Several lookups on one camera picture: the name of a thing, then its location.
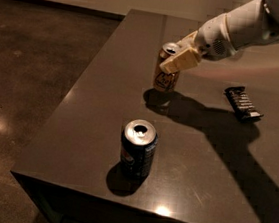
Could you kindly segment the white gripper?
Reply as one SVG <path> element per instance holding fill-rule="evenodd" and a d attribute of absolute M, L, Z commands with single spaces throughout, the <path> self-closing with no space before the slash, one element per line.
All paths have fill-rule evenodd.
<path fill-rule="evenodd" d="M 196 67 L 201 62 L 201 56 L 206 60 L 219 61 L 237 53 L 230 40 L 225 13 L 205 22 L 198 31 L 195 30 L 176 44 L 182 50 L 160 64 L 161 71 L 168 74 Z"/>

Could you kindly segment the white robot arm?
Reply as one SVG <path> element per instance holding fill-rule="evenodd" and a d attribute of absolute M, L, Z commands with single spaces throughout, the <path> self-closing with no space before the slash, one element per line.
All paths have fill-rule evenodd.
<path fill-rule="evenodd" d="M 178 41 L 179 50 L 160 64 L 172 74 L 196 67 L 204 58 L 218 61 L 251 46 L 279 43 L 279 0 L 252 0 L 222 13 Z"/>

